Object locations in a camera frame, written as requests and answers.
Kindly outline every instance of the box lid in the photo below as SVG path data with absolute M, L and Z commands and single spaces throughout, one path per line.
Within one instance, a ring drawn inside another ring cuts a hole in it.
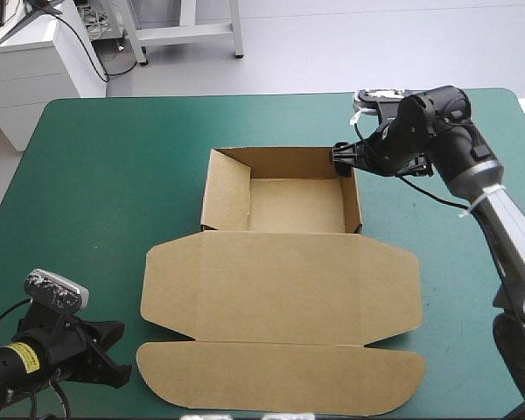
M 404 404 L 425 362 L 360 346 L 146 343 L 136 361 L 148 386 L 192 409 L 371 416 Z
M 363 346 L 421 324 L 418 271 L 356 234 L 206 231 L 151 249 L 141 310 L 201 341 Z

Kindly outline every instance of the black robotic arm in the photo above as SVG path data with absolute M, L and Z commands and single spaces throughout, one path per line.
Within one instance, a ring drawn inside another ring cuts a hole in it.
M 385 177 L 431 175 L 437 169 L 447 188 L 470 206 L 486 237 L 501 287 L 493 305 L 504 311 L 493 336 L 525 398 L 525 216 L 501 183 L 503 166 L 471 120 L 466 94 L 444 86 L 410 91 L 360 91 L 357 116 L 378 115 L 379 126 L 358 143 L 337 143 L 332 161 L 339 175 L 358 168 Z M 525 403 L 507 418 L 525 418 Z

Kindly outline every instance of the white zip tie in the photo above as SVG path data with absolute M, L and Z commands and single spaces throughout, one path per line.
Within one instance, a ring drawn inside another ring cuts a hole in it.
M 480 204 L 482 202 L 482 200 L 484 200 L 486 197 L 488 197 L 489 195 L 491 194 L 494 194 L 500 190 L 505 190 L 506 187 L 502 184 L 497 184 L 497 185 L 490 185 L 490 186 L 487 186 L 486 188 L 483 188 L 482 189 L 482 194 L 479 195 L 475 201 L 473 201 L 471 203 L 471 205 L 466 209 L 466 210 L 463 210 L 463 212 L 458 216 L 460 218 L 463 218 L 463 217 L 466 217 L 468 216 L 469 214 L 471 214 L 471 212 L 474 210 L 474 208 Z

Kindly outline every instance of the cardboard box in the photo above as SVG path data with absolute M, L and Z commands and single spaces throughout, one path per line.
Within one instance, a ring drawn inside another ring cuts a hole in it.
M 148 386 L 189 408 L 370 416 L 417 390 L 416 353 L 365 345 L 422 323 L 418 261 L 366 238 L 355 177 L 328 148 L 213 150 L 205 232 L 147 255 Z
M 212 150 L 201 224 L 254 232 L 361 230 L 355 171 L 339 178 L 327 147 Z

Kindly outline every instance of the green table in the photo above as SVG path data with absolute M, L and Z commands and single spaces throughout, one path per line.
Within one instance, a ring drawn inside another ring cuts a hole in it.
M 506 90 L 469 91 L 473 118 L 507 168 L 506 185 L 525 212 L 525 116 Z M 137 348 L 174 334 L 140 318 L 148 249 L 199 231 L 208 152 L 245 145 L 332 145 L 354 141 L 351 94 L 62 100 L 43 114 L 0 207 L 0 312 L 23 298 L 40 267 L 87 286 L 81 316 L 126 323 L 111 351 L 134 363 L 114 390 L 66 384 L 76 417 L 175 417 L 136 369 Z M 375 126 L 366 117 L 364 131 Z M 422 264 L 424 322 L 377 346 L 418 351 L 422 387 L 390 417 L 497 417 L 520 400 L 492 340 L 499 279 L 473 218 L 396 179 L 361 173 L 364 235 L 406 248 Z M 449 193 L 439 177 L 417 181 Z M 0 325 L 0 346 L 17 311 Z M 39 413 L 59 412 L 50 391 Z M 25 416 L 28 404 L 3 416 Z

